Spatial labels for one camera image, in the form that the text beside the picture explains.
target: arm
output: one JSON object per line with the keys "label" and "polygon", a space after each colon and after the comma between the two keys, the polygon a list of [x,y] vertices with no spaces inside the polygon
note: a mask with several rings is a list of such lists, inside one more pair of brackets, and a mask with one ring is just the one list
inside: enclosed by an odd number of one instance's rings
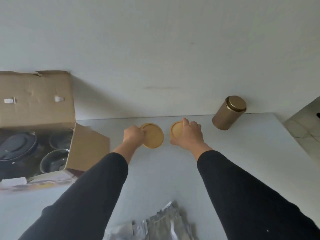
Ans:
{"label": "arm", "polygon": [[128,164],[143,139],[138,127],[126,129],[122,144],[46,207],[20,240],[101,240],[126,181]]}
{"label": "arm", "polygon": [[206,145],[201,125],[184,121],[181,138],[171,143],[197,160],[229,240],[320,239],[320,230],[296,205]]}

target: wooden lid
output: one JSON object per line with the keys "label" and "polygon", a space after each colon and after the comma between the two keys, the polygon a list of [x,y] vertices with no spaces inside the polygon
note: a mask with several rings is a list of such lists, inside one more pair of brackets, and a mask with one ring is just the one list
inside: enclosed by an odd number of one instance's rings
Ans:
{"label": "wooden lid", "polygon": [[182,135],[182,127],[183,127],[182,121],[174,122],[170,128],[170,137],[171,138],[180,137]]}
{"label": "wooden lid", "polygon": [[146,148],[155,149],[162,145],[164,134],[162,129],[153,123],[146,123],[140,127],[146,131],[146,137],[144,138],[143,145]]}

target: box flap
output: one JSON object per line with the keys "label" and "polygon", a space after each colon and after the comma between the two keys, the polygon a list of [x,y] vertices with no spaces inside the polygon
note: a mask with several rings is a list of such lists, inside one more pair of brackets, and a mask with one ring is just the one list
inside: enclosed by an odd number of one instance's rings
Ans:
{"label": "box flap", "polygon": [[110,152],[109,147],[108,137],[76,124],[66,169],[87,171]]}
{"label": "box flap", "polygon": [[0,127],[75,122],[70,73],[0,72]]}

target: open cardboard box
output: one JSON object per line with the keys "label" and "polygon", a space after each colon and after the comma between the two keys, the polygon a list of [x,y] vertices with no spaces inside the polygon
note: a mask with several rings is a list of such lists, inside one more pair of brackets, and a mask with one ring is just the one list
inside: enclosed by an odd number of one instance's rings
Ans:
{"label": "open cardboard box", "polygon": [[7,130],[41,134],[64,128],[74,129],[64,170],[29,178],[20,185],[14,182],[19,180],[8,179],[11,182],[0,183],[0,191],[25,191],[73,182],[109,153],[110,145],[108,137],[76,123],[70,73],[0,72],[0,136]]}

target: black sweater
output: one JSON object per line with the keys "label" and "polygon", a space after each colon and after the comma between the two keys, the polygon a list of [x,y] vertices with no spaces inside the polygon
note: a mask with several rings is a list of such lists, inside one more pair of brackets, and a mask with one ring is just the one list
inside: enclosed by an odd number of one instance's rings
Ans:
{"label": "black sweater", "polygon": [[[221,153],[203,153],[197,166],[228,240],[320,239],[296,205]],[[101,240],[127,175],[124,157],[109,153],[46,207],[20,240]]]}

